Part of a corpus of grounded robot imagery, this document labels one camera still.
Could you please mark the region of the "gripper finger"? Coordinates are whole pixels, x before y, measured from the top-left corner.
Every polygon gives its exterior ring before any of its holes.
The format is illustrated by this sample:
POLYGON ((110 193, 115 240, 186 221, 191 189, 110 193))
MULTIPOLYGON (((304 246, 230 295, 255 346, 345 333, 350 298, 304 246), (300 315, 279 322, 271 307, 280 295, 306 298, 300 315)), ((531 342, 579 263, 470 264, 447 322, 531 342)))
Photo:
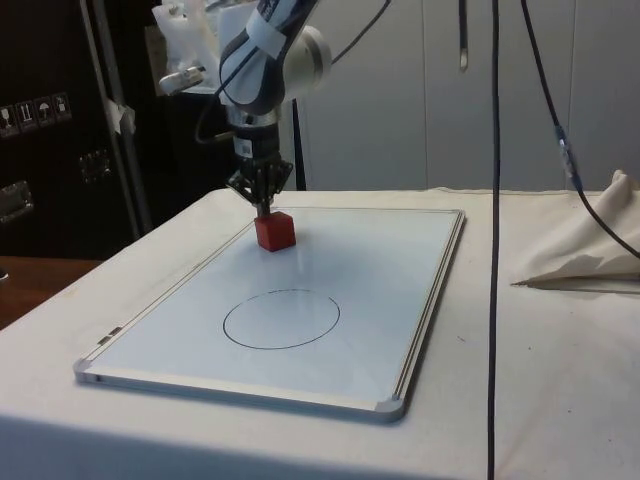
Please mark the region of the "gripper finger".
POLYGON ((279 194, 291 172, 293 165, 282 158, 269 158, 261 170, 260 214, 269 215, 274 197, 279 194))
POLYGON ((227 186, 256 208, 258 216, 266 215, 266 180, 261 163, 242 161, 228 179, 227 186))

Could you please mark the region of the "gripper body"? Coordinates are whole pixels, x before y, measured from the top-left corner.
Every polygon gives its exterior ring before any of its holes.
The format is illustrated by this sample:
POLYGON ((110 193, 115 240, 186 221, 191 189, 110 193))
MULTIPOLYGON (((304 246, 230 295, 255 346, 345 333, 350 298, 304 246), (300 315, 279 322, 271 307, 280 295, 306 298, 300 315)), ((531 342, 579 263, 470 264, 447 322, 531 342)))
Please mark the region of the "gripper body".
POLYGON ((279 127, 269 125, 231 124, 234 153, 241 160, 264 159, 280 152, 279 127))

